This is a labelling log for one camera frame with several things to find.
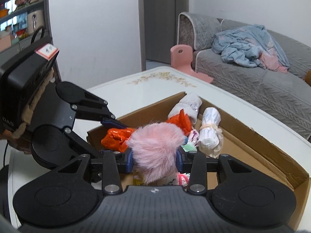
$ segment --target cardboard box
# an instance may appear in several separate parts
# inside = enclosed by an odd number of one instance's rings
[[[14,39],[13,35],[7,35],[0,39],[0,52],[11,47],[11,41]]]
[[[181,92],[162,101],[127,114],[119,120],[129,127],[139,127],[150,122],[161,122],[167,119],[171,109],[186,94]],[[216,107],[202,99],[203,103],[199,109],[198,122],[195,127],[201,125],[202,114],[207,107]],[[222,153],[228,153],[233,157],[260,170],[270,177],[284,183],[291,188],[297,199],[296,210],[288,223],[296,230],[300,223],[304,208],[307,203],[310,190],[309,174],[290,156],[281,149],[267,141],[264,137],[230,116],[222,109],[216,107],[221,115],[220,127],[224,135],[224,147]],[[102,150],[101,139],[106,135],[105,127],[100,126],[88,132],[87,140],[97,150]],[[121,175],[122,186],[133,184],[131,175]],[[216,173],[208,173],[208,188],[217,186]]]

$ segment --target black cable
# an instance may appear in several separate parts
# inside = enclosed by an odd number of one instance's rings
[[[7,155],[7,146],[9,144],[7,143],[7,145],[5,146],[5,150],[4,150],[4,156],[3,156],[3,167],[5,167],[5,156]]]

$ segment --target orange plastic bag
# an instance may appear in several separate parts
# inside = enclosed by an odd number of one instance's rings
[[[110,150],[125,152],[128,147],[125,141],[130,138],[134,131],[135,129],[133,128],[111,128],[107,131],[107,135],[101,140],[101,144]]]
[[[185,136],[188,136],[192,130],[192,124],[189,116],[184,113],[183,109],[180,110],[178,115],[169,118],[167,123],[172,123],[181,128]]]

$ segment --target white wall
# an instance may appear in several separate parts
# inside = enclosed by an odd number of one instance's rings
[[[311,0],[189,0],[189,11],[263,24],[311,46]]]
[[[83,88],[141,71],[138,0],[49,0],[63,81]]]

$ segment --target white table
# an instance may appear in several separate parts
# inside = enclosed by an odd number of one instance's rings
[[[110,111],[117,117],[179,92],[195,92],[281,148],[311,174],[311,144],[308,141],[244,100],[170,67],[159,67],[133,74],[93,87],[89,91],[107,100]],[[94,121],[76,120],[73,130],[83,139],[86,139],[86,132],[99,125],[98,122]],[[8,195],[13,226],[19,226],[12,206],[14,193],[21,186],[46,171],[47,169],[39,166],[32,156],[26,156],[22,152],[11,149]],[[310,197],[299,226],[299,229],[309,231],[311,231]]]

